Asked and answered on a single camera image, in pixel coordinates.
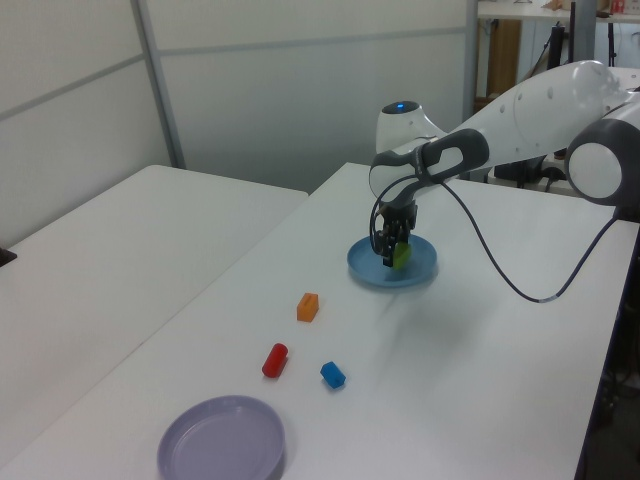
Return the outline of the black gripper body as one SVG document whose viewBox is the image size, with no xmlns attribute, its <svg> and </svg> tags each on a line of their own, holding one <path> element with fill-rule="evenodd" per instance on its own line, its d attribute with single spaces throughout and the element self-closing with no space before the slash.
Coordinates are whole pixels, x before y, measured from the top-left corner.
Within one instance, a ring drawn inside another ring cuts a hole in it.
<svg viewBox="0 0 640 480">
<path fill-rule="evenodd" d="M 416 225 L 418 207 L 414 200 L 406 205 L 394 206 L 391 203 L 383 203 L 377 214 L 382 216 L 382 229 L 389 227 L 394 235 L 398 235 L 398 227 L 409 223 L 413 229 Z"/>
</svg>

